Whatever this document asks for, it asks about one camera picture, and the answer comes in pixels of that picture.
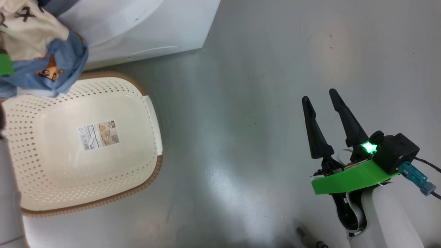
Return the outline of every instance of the cream fabric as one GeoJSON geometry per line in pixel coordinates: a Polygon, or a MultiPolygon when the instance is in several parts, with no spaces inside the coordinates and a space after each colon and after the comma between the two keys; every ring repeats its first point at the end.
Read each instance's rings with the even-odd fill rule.
{"type": "Polygon", "coordinates": [[[69,36],[69,30],[35,0],[0,0],[0,12],[0,35],[12,61],[44,57],[51,41],[69,36]]]}

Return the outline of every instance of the blue fabric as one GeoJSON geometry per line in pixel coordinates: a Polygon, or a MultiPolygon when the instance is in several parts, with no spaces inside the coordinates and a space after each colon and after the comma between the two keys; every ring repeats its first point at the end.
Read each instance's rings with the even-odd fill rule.
{"type": "Polygon", "coordinates": [[[14,61],[14,74],[0,77],[0,98],[7,99],[17,95],[17,87],[36,90],[50,90],[53,97],[59,93],[67,93],[77,79],[87,62],[89,50],[85,42],[73,31],[69,31],[67,40],[54,39],[47,49],[44,58],[34,60],[14,61]],[[51,79],[38,75],[45,70],[55,58],[59,77],[51,79]]]}

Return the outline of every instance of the white plastic basket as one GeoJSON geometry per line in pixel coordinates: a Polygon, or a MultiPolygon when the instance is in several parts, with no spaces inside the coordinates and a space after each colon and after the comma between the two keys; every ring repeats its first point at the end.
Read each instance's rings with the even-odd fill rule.
{"type": "Polygon", "coordinates": [[[85,74],[67,95],[22,95],[3,107],[25,215],[97,207],[144,189],[159,173],[152,102],[123,74],[85,74]]]}

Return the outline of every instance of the product label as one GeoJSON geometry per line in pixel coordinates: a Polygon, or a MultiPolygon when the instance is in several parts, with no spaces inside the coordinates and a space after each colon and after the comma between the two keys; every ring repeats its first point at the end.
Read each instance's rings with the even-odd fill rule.
{"type": "Polygon", "coordinates": [[[120,142],[114,120],[79,127],[78,135],[84,151],[95,150],[120,142]]]}

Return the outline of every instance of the gray floor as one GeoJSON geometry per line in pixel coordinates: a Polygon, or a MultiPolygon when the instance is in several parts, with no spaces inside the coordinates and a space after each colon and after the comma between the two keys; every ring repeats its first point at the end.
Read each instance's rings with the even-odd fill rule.
{"type": "MultiPolygon", "coordinates": [[[[106,206],[25,219],[31,247],[299,246],[303,223],[348,248],[331,197],[314,195],[300,100],[335,150],[335,87],[368,134],[402,132],[437,162],[438,0],[222,0],[204,48],[114,66],[148,90],[164,143],[146,190],[106,206]]],[[[417,165],[441,187],[441,175],[417,165]]],[[[441,201],[403,178],[390,188],[426,247],[441,243],[441,201]]]]}

